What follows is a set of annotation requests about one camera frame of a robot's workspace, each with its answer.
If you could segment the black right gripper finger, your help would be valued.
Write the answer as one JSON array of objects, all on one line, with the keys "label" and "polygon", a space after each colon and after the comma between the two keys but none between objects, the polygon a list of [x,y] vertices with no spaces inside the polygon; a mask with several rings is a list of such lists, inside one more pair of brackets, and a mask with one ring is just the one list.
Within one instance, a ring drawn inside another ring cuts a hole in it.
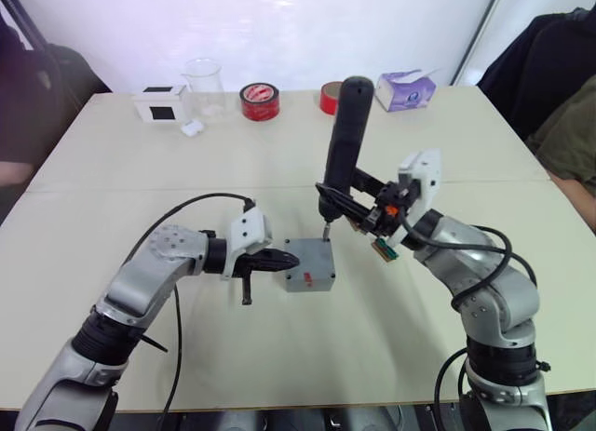
[{"label": "black right gripper finger", "polygon": [[384,182],[377,180],[369,173],[355,168],[352,178],[352,187],[362,193],[381,193],[386,187]]},{"label": "black right gripper finger", "polygon": [[350,195],[323,183],[315,184],[318,193],[318,210],[326,223],[344,216],[356,226],[373,226],[371,210],[356,202]]}]

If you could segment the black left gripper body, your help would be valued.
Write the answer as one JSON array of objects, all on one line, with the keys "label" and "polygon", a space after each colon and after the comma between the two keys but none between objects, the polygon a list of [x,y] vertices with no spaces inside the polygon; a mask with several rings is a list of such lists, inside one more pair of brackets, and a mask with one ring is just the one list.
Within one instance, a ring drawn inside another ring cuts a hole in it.
[{"label": "black left gripper body", "polygon": [[242,281],[242,300],[243,305],[251,305],[251,273],[253,271],[264,272],[266,270],[265,251],[259,251],[255,254],[241,255],[235,264],[235,275]]}]

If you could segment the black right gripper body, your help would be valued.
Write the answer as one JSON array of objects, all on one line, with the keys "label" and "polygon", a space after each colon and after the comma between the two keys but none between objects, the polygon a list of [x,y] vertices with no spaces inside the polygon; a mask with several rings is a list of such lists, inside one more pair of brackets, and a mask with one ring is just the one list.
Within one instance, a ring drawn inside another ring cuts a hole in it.
[{"label": "black right gripper body", "polygon": [[420,196],[420,182],[387,182],[374,199],[374,205],[359,224],[363,232],[374,236],[392,236],[405,215]]}]

